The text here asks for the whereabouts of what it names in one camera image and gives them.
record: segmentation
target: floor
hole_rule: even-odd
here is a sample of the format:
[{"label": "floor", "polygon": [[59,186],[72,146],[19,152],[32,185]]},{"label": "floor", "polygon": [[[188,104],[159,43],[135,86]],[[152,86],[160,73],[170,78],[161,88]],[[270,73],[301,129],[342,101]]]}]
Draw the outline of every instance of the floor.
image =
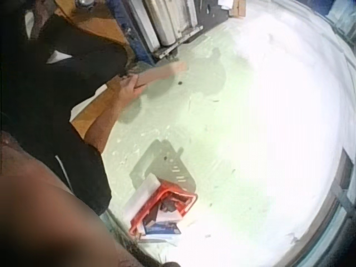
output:
[{"label": "floor", "polygon": [[180,240],[142,245],[155,258],[272,266],[320,208],[340,148],[355,158],[349,51],[322,19],[295,10],[250,1],[246,18],[181,46],[189,70],[149,85],[115,124],[103,160],[119,219],[154,144],[172,146],[196,185]]}]

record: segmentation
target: hand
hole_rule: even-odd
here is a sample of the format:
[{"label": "hand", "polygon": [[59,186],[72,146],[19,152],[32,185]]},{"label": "hand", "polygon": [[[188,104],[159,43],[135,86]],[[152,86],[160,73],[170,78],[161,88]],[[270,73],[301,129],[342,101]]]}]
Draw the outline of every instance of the hand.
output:
[{"label": "hand", "polygon": [[126,107],[132,100],[136,99],[146,89],[147,85],[135,87],[138,75],[131,75],[128,78],[124,77],[120,81],[121,89],[118,92],[118,101],[122,107]]}]

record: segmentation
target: paper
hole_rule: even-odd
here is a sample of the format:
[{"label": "paper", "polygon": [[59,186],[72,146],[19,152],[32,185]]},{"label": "paper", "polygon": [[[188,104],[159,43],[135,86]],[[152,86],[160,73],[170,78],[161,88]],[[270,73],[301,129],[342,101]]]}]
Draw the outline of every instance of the paper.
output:
[{"label": "paper", "polygon": [[218,0],[217,4],[221,9],[230,10],[233,8],[234,0]]}]

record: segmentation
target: black sleeve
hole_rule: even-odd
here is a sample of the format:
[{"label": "black sleeve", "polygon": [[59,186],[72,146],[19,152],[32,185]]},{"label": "black sleeve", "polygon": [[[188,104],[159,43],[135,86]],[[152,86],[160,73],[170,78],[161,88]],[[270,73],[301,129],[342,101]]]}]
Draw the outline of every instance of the black sleeve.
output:
[{"label": "black sleeve", "polygon": [[101,154],[86,144],[69,122],[67,127],[61,128],[59,134],[58,157],[63,163],[73,193],[97,215],[101,215],[111,200]]}]

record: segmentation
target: blue metal frame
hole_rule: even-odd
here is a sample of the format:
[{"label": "blue metal frame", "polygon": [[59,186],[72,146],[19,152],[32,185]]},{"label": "blue metal frame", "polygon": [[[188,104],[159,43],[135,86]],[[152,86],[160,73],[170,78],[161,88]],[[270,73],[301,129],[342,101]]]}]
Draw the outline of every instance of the blue metal frame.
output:
[{"label": "blue metal frame", "polygon": [[131,48],[136,54],[138,61],[144,61],[152,66],[155,61],[151,53],[146,49],[142,43],[141,37],[137,32],[130,16],[127,14],[125,5],[122,0],[106,0],[106,4],[114,16],[117,24],[121,27],[126,39],[128,40]]}]

